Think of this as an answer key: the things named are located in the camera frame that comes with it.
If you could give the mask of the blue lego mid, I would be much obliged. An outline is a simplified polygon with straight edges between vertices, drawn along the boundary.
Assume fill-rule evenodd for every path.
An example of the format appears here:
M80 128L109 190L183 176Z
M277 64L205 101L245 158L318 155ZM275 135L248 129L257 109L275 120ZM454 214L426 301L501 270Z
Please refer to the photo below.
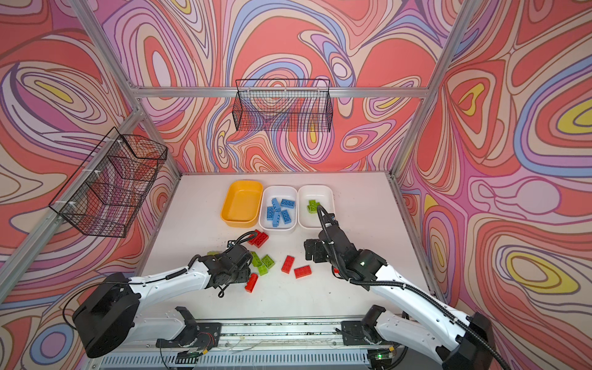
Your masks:
M280 206L282 208L294 209L295 208L295 201L288 200L288 199L282 199Z

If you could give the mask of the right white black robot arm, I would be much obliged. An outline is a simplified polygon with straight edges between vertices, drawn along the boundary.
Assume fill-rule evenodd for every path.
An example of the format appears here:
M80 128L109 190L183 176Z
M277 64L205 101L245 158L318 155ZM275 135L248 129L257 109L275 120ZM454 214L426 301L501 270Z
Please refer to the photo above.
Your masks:
M488 369L493 362L508 369L496 350L493 325L483 314L467 314L431 296L403 277L383 257L358 249L333 213L316 208L321 231L305 245L321 251L338 279L359 286L402 309L396 315L373 305L362 320L372 345L394 342L432 359L444 369Z

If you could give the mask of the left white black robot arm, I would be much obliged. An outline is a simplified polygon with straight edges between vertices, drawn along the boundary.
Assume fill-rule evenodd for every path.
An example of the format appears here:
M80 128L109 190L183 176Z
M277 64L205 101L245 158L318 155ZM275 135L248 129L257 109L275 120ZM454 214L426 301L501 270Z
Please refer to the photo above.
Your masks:
M89 296L63 321L76 331L86 356L103 357L121 345L154 341L157 348L189 348L205 339L204 350L213 348L216 337L203 330L184 306L174 317L142 318L148 308L192 291L216 289L223 298L231 285L245 285L251 277L253 255L245 243L255 239L248 231L230 240L219 254L194 255L181 268L147 276L121 273L86 287Z

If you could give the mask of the extra blue lego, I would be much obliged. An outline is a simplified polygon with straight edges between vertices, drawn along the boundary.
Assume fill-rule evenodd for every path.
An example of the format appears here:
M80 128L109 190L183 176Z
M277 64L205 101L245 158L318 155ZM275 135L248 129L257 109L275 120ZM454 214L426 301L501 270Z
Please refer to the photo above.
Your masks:
M292 220L291 214L288 210L282 210L281 216L282 216L282 220L283 220L284 225L292 224L293 220Z

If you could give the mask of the blue lego pair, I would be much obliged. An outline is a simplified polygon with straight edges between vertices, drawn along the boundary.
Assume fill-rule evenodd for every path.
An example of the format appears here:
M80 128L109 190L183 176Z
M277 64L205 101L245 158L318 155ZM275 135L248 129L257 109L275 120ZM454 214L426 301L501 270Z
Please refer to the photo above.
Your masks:
M280 212L282 210L281 209L280 202L278 201L277 198L272 198L271 199L271 203L272 203L272 206L273 206L273 208L274 208L275 211Z

